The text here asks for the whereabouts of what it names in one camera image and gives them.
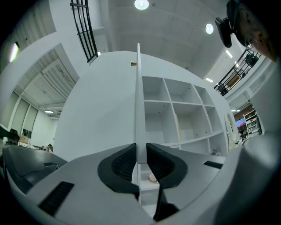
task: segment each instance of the black vent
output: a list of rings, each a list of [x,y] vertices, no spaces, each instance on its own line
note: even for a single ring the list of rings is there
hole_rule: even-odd
[[[72,183],[62,181],[39,205],[39,208],[54,216],[73,186],[74,184]]]
[[[209,166],[209,167],[214,167],[214,168],[217,168],[217,169],[221,169],[221,167],[223,167],[222,164],[211,162],[211,161],[204,162],[204,165]]]
[[[150,148],[147,149],[147,163],[158,182],[175,169],[175,163],[172,160]]]
[[[160,147],[147,143],[146,154],[147,163],[163,189],[177,187],[187,174],[186,163]]]
[[[136,164],[136,150],[130,149],[125,154],[120,155],[113,160],[111,164],[112,171],[119,177],[132,181],[132,172]]]
[[[140,189],[131,183],[136,162],[136,144],[131,144],[103,159],[98,165],[97,174],[111,190],[118,193],[134,194],[138,200]]]

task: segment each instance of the person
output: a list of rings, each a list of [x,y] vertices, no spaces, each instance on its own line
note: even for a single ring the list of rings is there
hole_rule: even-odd
[[[227,3],[227,18],[216,18],[220,37],[226,47],[231,47],[230,35],[251,51],[257,51],[272,61],[277,61],[272,37],[256,14],[247,6],[246,0],[230,0]]]

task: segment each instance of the black slot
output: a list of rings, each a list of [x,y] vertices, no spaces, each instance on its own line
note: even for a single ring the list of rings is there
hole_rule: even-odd
[[[221,169],[221,167],[223,167],[223,164],[215,163],[215,162],[211,162],[211,161],[204,162],[204,165],[209,166],[209,167],[214,167],[217,169]]]
[[[72,183],[62,181],[39,205],[39,208],[54,216],[73,186]]]

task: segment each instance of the white vertical divider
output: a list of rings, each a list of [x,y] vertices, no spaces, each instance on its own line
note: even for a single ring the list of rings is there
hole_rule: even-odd
[[[168,92],[168,97],[169,97],[169,101],[170,101],[170,104],[171,104],[171,107],[172,107],[172,111],[173,111],[173,115],[174,115],[174,122],[176,124],[176,128],[177,128],[177,139],[179,140],[179,143],[180,143],[180,128],[179,128],[179,123],[178,123],[178,120],[177,120],[177,117],[176,117],[176,114],[175,114],[175,110],[174,110],[174,106],[173,106],[173,103],[172,103],[172,99],[171,99],[171,95],[169,93],[169,89],[167,87],[167,84],[166,84],[166,81],[165,79],[163,78],[163,82],[164,82],[164,85],[165,85],[165,88]]]
[[[24,118],[23,123],[22,123],[22,130],[21,130],[20,135],[22,135],[23,127],[25,126],[25,121],[26,121],[27,115],[29,113],[30,107],[31,107],[31,105],[29,105],[28,108],[27,108],[27,111],[26,111],[26,114],[25,114],[25,118]]]
[[[207,139],[208,139],[209,154],[211,155],[212,150],[211,150],[211,145],[210,145],[210,138],[207,138]]]
[[[208,116],[207,110],[205,109],[203,100],[201,99],[201,96],[200,96],[200,94],[198,93],[198,91],[197,91],[197,89],[195,88],[195,86],[192,85],[192,87],[193,87],[193,90],[195,90],[195,92],[197,93],[197,96],[199,97],[200,102],[201,102],[201,104],[202,104],[202,106],[203,106],[203,109],[204,109],[204,112],[205,112],[205,115],[206,115],[206,117],[207,117],[207,121],[208,121],[208,124],[209,124],[209,127],[210,127],[210,131],[211,131],[211,134],[212,134],[212,133],[213,133],[213,129],[212,129],[211,121],[210,121],[210,118],[209,118],[209,116]]]
[[[141,50],[137,44],[137,78],[135,104],[135,141],[137,145],[137,163],[146,163],[146,131],[144,115],[144,88],[141,74]]]

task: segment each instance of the small object on shelf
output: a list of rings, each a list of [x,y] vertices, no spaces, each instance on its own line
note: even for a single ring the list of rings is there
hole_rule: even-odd
[[[156,177],[154,176],[153,173],[149,174],[148,178],[152,183],[158,184],[158,181],[157,181],[157,179],[156,179]]]
[[[221,153],[220,153],[219,149],[213,149],[211,155],[212,155],[212,156],[220,156]]]

